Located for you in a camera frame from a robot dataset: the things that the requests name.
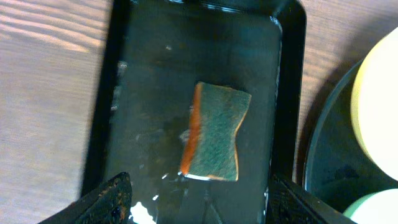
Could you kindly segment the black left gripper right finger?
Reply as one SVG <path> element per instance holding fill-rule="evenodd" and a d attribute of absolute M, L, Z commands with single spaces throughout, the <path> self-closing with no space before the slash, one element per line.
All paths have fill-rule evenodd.
<path fill-rule="evenodd" d="M 355 224 L 291 180 L 273 175 L 268 184 L 266 223 Z"/>

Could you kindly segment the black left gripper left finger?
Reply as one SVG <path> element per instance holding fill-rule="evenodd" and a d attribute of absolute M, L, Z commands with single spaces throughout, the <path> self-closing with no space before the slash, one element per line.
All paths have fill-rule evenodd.
<path fill-rule="evenodd" d="M 40 224 L 126 224 L 131 197 L 130 175 L 121 172 Z"/>

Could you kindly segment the mint green plate front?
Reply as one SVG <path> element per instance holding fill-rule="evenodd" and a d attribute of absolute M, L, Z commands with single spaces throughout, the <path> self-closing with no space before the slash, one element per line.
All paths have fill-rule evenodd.
<path fill-rule="evenodd" d="M 397 224 L 397 189 L 365 195 L 343 215 L 359 224 Z"/>

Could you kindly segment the orange green scrub sponge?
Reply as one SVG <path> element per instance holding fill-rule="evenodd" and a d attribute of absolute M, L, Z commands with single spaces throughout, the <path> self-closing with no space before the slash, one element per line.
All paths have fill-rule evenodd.
<path fill-rule="evenodd" d="M 252 96 L 227 86 L 195 85 L 188 139 L 179 172 L 187 178 L 235 182 L 239 179 L 236 135 Z"/>

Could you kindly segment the yellow plate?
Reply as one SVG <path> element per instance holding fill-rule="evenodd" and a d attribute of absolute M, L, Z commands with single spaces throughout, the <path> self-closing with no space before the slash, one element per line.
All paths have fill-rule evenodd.
<path fill-rule="evenodd" d="M 367 54 L 354 79 L 351 123 L 363 152 L 397 179 L 397 29 Z"/>

